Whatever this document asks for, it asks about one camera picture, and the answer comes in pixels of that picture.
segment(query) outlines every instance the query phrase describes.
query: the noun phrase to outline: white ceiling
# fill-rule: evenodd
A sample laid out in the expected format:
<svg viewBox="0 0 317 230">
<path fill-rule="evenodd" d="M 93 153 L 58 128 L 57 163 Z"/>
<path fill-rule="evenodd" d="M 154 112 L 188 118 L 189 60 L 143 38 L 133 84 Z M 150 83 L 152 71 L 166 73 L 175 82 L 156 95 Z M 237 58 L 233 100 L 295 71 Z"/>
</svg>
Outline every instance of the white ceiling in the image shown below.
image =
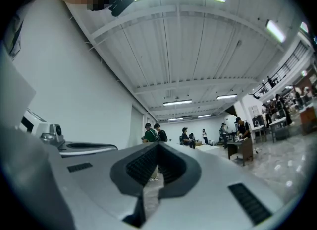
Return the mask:
<svg viewBox="0 0 317 230">
<path fill-rule="evenodd" d="M 108 10 L 68 7 L 104 61 L 158 120 L 224 111 L 232 101 L 216 97 L 256 86 L 302 22 L 291 0 L 141 0 L 118 18 Z M 286 34 L 283 44 L 266 30 L 267 19 Z M 175 99 L 193 103 L 163 106 Z"/>
</svg>

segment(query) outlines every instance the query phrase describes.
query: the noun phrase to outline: white machine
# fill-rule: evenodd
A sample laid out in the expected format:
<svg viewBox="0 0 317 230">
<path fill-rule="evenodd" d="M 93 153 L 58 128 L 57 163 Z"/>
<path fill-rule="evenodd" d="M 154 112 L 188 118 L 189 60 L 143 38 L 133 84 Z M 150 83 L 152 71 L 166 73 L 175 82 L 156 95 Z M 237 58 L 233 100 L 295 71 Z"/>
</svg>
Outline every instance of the white machine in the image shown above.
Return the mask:
<svg viewBox="0 0 317 230">
<path fill-rule="evenodd" d="M 63 157 L 102 153 L 117 150 L 115 145 L 86 142 L 66 142 L 59 124 L 51 124 L 27 109 L 19 129 L 40 138 L 45 144 L 56 146 Z"/>
</svg>

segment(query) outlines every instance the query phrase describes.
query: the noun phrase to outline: vent slot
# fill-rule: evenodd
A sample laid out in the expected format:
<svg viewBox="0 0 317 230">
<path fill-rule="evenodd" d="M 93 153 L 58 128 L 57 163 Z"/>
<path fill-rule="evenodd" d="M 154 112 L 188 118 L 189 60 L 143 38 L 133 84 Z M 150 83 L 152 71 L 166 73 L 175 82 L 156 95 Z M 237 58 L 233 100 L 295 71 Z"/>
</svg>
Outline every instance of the vent slot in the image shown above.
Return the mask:
<svg viewBox="0 0 317 230">
<path fill-rule="evenodd" d="M 245 185 L 238 183 L 228 188 L 255 225 L 272 215 Z"/>
<path fill-rule="evenodd" d="M 72 172 L 81 171 L 83 169 L 90 168 L 92 166 L 93 165 L 91 165 L 89 162 L 86 162 L 86 163 L 82 163 L 78 165 L 69 166 L 67 168 L 68 168 L 68 171 L 72 173 Z"/>
</svg>

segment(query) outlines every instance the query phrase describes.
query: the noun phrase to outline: railing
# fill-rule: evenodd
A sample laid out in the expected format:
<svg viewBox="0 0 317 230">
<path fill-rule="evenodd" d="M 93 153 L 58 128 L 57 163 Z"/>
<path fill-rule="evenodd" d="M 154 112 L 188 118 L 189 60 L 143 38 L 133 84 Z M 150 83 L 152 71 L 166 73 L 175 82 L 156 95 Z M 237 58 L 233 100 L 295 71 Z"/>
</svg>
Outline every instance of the railing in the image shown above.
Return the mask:
<svg viewBox="0 0 317 230">
<path fill-rule="evenodd" d="M 286 75 L 292 70 L 292 68 L 299 62 L 299 60 L 303 57 L 304 53 L 307 50 L 307 47 L 300 41 L 289 59 L 285 62 L 285 64 L 283 64 L 281 69 L 279 69 L 277 73 L 271 77 L 272 82 L 276 85 L 281 82 L 281 80 L 285 78 Z M 267 82 L 264 84 L 264 86 L 260 87 L 254 93 L 254 96 L 261 97 L 271 89 L 271 85 L 269 84 L 269 82 Z"/>
</svg>

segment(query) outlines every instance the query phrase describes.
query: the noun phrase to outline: marble floor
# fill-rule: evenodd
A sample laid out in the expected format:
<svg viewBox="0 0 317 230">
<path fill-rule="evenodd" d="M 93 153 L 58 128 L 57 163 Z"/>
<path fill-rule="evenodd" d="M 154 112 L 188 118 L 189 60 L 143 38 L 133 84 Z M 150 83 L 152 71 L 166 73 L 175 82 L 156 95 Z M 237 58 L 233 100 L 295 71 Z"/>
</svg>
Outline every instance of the marble floor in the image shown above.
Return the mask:
<svg viewBox="0 0 317 230">
<path fill-rule="evenodd" d="M 299 134 L 295 126 L 291 135 Z M 275 192 L 284 203 L 301 194 L 310 180 L 312 171 L 317 163 L 317 132 L 306 136 L 293 135 L 285 140 L 272 143 L 269 140 L 256 143 L 254 160 L 246 162 L 244 168 L 257 176 Z M 220 156 L 228 159 L 227 150 L 220 149 Z M 231 158 L 237 165 L 242 166 L 242 160 Z M 163 187 L 163 176 L 159 180 L 149 182 L 144 188 L 144 206 L 146 217 L 150 217 L 159 205 L 157 196 Z"/>
</svg>

